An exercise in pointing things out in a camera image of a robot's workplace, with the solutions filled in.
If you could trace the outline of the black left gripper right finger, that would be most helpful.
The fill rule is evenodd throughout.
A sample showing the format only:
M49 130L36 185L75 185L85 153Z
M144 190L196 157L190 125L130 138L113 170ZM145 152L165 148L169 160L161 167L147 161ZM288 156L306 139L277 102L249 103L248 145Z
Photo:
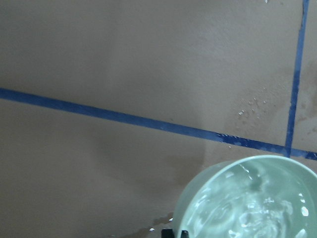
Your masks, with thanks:
M181 236L180 238L189 238L189 233L186 230L181 231Z

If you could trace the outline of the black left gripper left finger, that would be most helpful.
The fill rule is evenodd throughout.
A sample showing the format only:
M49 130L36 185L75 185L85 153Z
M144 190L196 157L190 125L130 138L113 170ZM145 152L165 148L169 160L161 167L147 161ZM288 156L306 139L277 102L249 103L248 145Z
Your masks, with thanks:
M162 229L161 238L173 238L173 229Z

